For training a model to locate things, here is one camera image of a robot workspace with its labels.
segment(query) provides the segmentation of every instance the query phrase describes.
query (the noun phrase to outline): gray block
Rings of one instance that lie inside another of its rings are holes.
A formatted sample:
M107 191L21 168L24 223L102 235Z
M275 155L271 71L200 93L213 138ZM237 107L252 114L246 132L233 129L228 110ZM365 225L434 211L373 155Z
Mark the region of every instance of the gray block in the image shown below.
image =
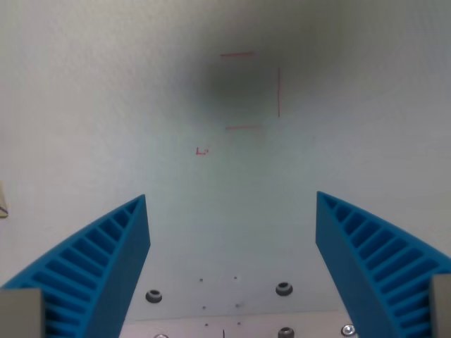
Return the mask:
M0 289L0 337L45 337L40 289Z
M451 337L451 275L434 275L429 289L433 338Z

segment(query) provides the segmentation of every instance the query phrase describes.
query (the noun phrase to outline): blue ribbed gripper pad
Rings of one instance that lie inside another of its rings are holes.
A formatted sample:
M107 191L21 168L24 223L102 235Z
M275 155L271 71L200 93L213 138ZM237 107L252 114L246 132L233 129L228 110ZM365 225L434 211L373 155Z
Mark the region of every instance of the blue ribbed gripper pad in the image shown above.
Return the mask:
M394 225L322 192L316 244L360 338L431 336L429 283L451 259Z
M117 338L150 247L144 195L84 227L3 288L39 288L47 338Z

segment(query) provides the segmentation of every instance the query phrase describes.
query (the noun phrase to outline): red handwritten mark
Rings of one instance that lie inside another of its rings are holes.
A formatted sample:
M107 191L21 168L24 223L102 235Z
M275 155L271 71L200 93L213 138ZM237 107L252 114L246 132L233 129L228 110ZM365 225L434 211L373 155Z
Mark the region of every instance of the red handwritten mark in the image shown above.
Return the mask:
M249 129L261 129L260 125L231 125L225 127L225 130L249 130Z
M246 51L244 53L229 53L229 54L221 54L221 58L233 58L238 56L253 56L253 51Z
M208 150L208 149L205 149L205 150L204 150L204 153L201 153L201 152L199 151L199 147L196 148L196 155L206 155L206 153L208 153L208 152L209 152L209 150Z
M277 112L280 117L280 67L277 69Z

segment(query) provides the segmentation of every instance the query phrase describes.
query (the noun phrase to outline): red marker line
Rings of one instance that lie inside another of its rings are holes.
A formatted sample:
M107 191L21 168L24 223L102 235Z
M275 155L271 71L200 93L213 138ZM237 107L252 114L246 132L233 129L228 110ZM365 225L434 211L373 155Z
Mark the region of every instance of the red marker line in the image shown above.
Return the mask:
M278 117L280 117L280 67L277 72L277 110Z
M246 51L244 53L229 53L229 54L221 54L221 58L232 58L235 56L253 56L253 51Z
M248 130L248 129L261 129L260 125L231 125L225 127L225 130Z

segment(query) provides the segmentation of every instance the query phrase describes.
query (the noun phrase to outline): white surface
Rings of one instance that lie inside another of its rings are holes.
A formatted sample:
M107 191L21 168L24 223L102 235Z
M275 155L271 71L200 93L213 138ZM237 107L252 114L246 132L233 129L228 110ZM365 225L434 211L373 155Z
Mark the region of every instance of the white surface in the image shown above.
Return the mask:
M152 247L128 320L340 308L317 190L451 254L450 7L2 1L0 282L142 193ZM236 51L256 56L218 57Z
M338 311L143 320L125 324L121 338L155 338L158 334L169 338L223 338L223 330L225 338L276 338L282 327L291 327L300 338L342 338L340 330L349 323L346 313Z

